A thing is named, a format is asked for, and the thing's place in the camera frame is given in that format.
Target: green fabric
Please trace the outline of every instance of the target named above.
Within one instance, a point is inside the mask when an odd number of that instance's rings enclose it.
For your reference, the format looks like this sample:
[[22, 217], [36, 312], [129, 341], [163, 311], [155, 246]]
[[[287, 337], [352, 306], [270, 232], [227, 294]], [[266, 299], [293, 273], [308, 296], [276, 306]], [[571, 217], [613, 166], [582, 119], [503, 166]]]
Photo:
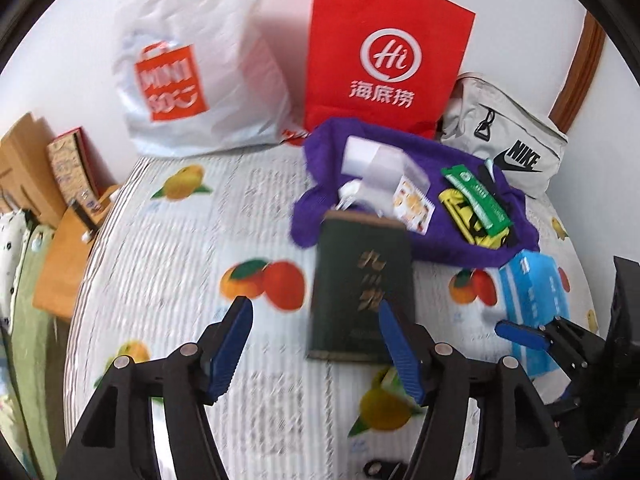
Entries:
[[[56, 464], [66, 446], [63, 375], [69, 326], [32, 306], [33, 292], [53, 233], [49, 227], [38, 226], [31, 235], [8, 345], [14, 385], [40, 480], [55, 480]], [[42, 244], [34, 251], [33, 242], [40, 236]]]

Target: blue tissue pack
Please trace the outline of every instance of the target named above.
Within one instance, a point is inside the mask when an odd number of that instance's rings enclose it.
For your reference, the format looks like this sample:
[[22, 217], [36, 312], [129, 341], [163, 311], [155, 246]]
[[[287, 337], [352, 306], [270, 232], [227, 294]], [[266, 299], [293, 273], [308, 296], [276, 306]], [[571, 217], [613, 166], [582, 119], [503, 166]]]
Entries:
[[[554, 316], [569, 319], [558, 265], [551, 256], [520, 251], [499, 272], [509, 321], [536, 328], [546, 325]], [[558, 368], [544, 351], [513, 343], [511, 352], [529, 377], [535, 378]]]

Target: white wall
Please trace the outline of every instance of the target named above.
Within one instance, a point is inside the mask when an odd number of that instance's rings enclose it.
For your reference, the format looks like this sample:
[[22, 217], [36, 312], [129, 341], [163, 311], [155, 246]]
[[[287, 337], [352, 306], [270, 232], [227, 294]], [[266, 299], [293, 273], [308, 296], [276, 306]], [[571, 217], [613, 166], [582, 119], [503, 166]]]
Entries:
[[[84, 126], [104, 181], [123, 181], [136, 160], [113, 90], [117, 0], [57, 0], [0, 75], [0, 132], [32, 110], [56, 133]], [[564, 83], [582, 28], [576, 0], [453, 0], [478, 15], [464, 70], [489, 74], [548, 112]], [[264, 0], [261, 20], [292, 91], [303, 101], [311, 0]], [[398, 11], [405, 9], [398, 2]]]
[[640, 261], [639, 152], [640, 87], [607, 40], [548, 190], [587, 276], [601, 332], [609, 325], [614, 254]]

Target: gray waist bag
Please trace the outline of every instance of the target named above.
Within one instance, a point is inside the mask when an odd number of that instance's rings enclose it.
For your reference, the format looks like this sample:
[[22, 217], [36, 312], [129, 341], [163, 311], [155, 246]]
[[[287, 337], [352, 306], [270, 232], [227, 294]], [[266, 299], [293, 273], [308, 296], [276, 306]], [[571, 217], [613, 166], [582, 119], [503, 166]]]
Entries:
[[492, 158], [509, 184], [533, 198], [544, 194], [560, 168], [566, 135], [482, 74], [458, 76], [442, 119], [443, 144]]

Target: nike bag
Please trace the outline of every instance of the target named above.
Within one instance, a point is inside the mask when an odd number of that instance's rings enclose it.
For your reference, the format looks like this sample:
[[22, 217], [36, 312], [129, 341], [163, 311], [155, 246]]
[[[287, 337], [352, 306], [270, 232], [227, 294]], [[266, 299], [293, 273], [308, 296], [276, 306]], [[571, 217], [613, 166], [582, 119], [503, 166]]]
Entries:
[[114, 75], [141, 155], [283, 140], [289, 93], [254, 23], [258, 0], [119, 0]]
[[567, 137], [484, 75], [458, 77], [442, 118], [442, 143], [479, 158], [492, 158], [509, 184], [541, 197], [560, 168]]
[[356, 117], [433, 138], [473, 20], [447, 0], [314, 0], [305, 128]]

